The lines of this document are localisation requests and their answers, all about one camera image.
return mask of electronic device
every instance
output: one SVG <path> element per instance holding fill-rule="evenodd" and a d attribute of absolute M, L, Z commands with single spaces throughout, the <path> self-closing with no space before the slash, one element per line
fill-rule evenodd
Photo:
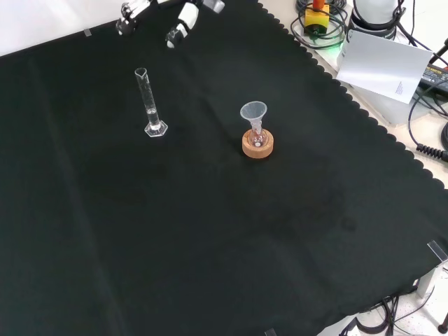
<path fill-rule="evenodd" d="M 330 22 L 330 5 L 325 0 L 313 0 L 312 8 L 305 10 L 304 32 L 308 35 L 325 34 Z"/>
<path fill-rule="evenodd" d="M 421 77 L 419 87 L 427 89 L 431 85 L 445 80 L 448 80 L 448 70 L 428 64 Z M 441 83 L 439 86 L 434 87 L 433 92 L 448 98 L 448 83 Z"/>

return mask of yellow device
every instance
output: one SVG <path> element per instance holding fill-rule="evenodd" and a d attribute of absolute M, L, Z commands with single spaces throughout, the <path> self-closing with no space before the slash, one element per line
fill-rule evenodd
<path fill-rule="evenodd" d="M 330 13 L 330 6 L 324 5 L 321 9 L 326 13 Z M 328 23 L 330 22 L 330 16 L 322 12 L 315 12 L 312 8 L 307 8 L 305 11 L 304 25 L 307 28 L 305 33 L 312 34 L 325 34 L 328 29 Z"/>

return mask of white wall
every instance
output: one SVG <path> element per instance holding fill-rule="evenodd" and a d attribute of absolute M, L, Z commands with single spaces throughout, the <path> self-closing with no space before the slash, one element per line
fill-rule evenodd
<path fill-rule="evenodd" d="M 120 17 L 126 0 L 0 0 L 0 56 Z"/>

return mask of white cylinder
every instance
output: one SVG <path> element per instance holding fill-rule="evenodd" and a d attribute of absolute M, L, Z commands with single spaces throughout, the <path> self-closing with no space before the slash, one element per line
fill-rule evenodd
<path fill-rule="evenodd" d="M 356 7 L 363 19 L 377 25 L 390 22 L 397 6 L 398 0 L 356 0 Z"/>

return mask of funnel stem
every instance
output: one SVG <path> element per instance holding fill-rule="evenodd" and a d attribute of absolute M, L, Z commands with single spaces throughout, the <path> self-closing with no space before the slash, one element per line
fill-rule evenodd
<path fill-rule="evenodd" d="M 251 125 L 252 125 L 252 131 L 255 132 L 256 134 L 260 135 L 261 134 L 261 120 L 256 121 L 256 122 L 251 122 Z"/>

